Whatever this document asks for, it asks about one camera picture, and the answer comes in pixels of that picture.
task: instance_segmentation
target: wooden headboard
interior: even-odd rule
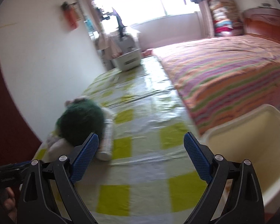
[[[280,10],[252,8],[244,11],[245,33],[280,43]]]

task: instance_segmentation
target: red wall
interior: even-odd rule
[[[0,70],[0,165],[32,159],[40,144],[18,112]]]

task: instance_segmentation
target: metal screw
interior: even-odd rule
[[[31,164],[33,165],[33,166],[35,166],[36,164],[38,163],[38,160],[33,160],[32,162],[31,162]]]
[[[215,159],[222,161],[224,158],[221,155],[215,155]]]
[[[245,163],[246,165],[248,165],[248,166],[251,165],[251,162],[250,162],[250,160],[248,160],[248,159],[246,159],[246,160],[244,161],[244,163]]]
[[[66,159],[67,159],[67,156],[65,156],[65,155],[59,157],[59,161],[65,161]]]

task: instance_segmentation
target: white plastic bin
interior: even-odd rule
[[[118,67],[121,71],[127,71],[136,66],[139,66],[141,64],[141,59],[141,50],[136,49],[130,53],[126,53],[113,59],[113,61],[115,66]]]
[[[249,159],[260,183],[266,213],[280,207],[280,111],[259,108],[209,129],[200,140],[228,161]]]

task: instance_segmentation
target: window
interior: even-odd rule
[[[186,0],[94,0],[94,3],[106,12],[112,7],[120,15],[125,26],[143,23],[167,15],[188,14],[200,11],[199,5]],[[107,34],[116,31],[118,23],[115,16],[102,22]]]

